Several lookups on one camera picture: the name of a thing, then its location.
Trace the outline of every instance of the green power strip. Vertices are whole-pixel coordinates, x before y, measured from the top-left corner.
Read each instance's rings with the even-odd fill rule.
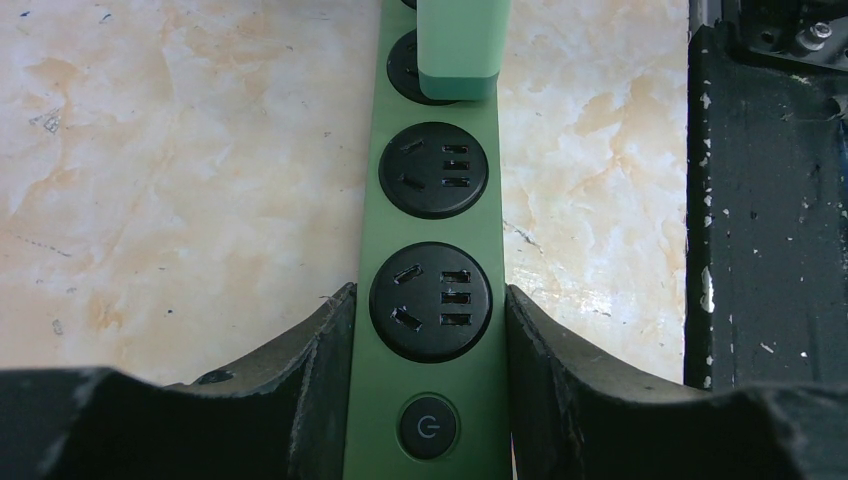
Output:
[[[415,10],[400,0],[383,2],[344,477],[348,480],[511,478],[497,100],[493,96],[478,102],[425,106],[399,94],[387,77],[386,62],[398,39],[415,28]],[[467,210],[449,218],[422,219],[410,215],[392,203],[381,187],[379,169],[386,146],[401,131],[425,122],[450,124],[468,132],[479,142],[488,161],[488,180],[482,195]],[[384,263],[404,248],[422,242],[447,244],[465,252],[485,273],[491,289],[491,316],[476,343],[455,358],[426,360],[429,363],[410,360],[396,353],[397,348],[390,348],[375,329],[369,307],[372,285]],[[411,270],[397,272],[395,283],[407,278],[412,279],[409,285],[423,282],[414,278],[421,268],[414,262],[408,263],[413,263]],[[425,271],[426,275],[434,274]],[[462,305],[453,307],[451,311],[461,311]],[[459,323],[451,323],[456,318],[460,318]],[[422,319],[423,326],[418,325],[420,332],[414,325],[407,327],[421,335],[432,328],[460,329],[457,332],[465,328],[461,326],[462,317],[448,320],[445,323],[443,316],[439,324],[438,318]],[[440,401],[431,402],[429,407],[413,403],[428,397]],[[442,408],[428,410],[434,405]],[[418,437],[405,442],[404,438],[408,437],[403,435],[410,433]],[[428,442],[436,440],[447,441],[449,446],[432,454]],[[411,452],[410,442],[424,453]]]

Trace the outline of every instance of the bolt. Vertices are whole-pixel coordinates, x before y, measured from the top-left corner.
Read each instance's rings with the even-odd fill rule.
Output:
[[[825,22],[810,25],[810,28],[801,30],[795,36],[795,41],[807,53],[818,52],[824,48],[824,43],[833,35],[833,29]]]

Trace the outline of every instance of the black metal panel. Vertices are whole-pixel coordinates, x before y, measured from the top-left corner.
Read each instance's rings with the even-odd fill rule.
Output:
[[[724,395],[621,362],[509,287],[510,419],[518,478],[843,478],[848,388]]]
[[[848,382],[848,205],[830,99],[848,77],[742,65],[723,38],[702,28],[690,47],[685,383]]]
[[[192,385],[0,372],[3,478],[341,478],[355,287]]]

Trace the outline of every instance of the beige marble tabletop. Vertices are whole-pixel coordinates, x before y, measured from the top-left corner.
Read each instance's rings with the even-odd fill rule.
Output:
[[[379,5],[2,2],[0,367],[190,382],[354,281]],[[687,13],[514,0],[498,94],[507,281],[676,381]]]

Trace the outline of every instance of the power outlet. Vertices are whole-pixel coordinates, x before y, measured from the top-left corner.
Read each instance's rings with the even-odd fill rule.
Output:
[[[413,102],[432,106],[456,103],[455,100],[433,100],[421,92],[421,82],[418,78],[417,30],[400,37],[392,47],[386,62],[386,73],[395,90]]]
[[[492,293],[480,265],[462,250],[437,242],[392,255],[371,285],[371,321],[398,355],[423,363],[467,352],[486,331]]]
[[[396,207],[418,218],[440,219],[474,205],[486,188],[489,164],[471,134],[427,122],[395,135],[380,157],[379,175]]]

